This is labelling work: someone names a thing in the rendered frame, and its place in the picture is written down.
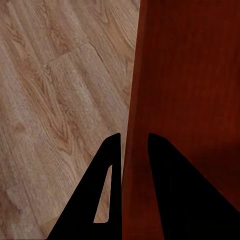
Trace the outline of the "storage box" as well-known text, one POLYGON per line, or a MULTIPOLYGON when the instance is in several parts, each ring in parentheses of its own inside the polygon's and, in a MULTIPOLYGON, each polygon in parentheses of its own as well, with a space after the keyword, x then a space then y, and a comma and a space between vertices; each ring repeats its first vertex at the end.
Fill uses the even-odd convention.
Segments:
POLYGON ((149 133, 166 138, 240 213, 240 0, 140 0, 122 240, 165 240, 149 133))

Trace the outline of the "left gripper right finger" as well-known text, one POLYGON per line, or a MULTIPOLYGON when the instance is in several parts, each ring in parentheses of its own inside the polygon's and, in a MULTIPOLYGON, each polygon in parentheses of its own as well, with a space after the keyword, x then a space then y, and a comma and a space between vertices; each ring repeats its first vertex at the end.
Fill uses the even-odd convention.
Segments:
POLYGON ((148 155, 165 240, 240 240, 240 213, 166 138, 148 155))

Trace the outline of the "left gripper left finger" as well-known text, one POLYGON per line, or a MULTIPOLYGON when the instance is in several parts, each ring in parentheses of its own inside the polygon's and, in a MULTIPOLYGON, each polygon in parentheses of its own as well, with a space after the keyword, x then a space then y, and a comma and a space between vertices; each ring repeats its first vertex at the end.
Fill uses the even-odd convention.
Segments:
POLYGON ((122 240, 121 134, 106 138, 47 240, 122 240), (112 165, 109 220, 94 223, 112 165))

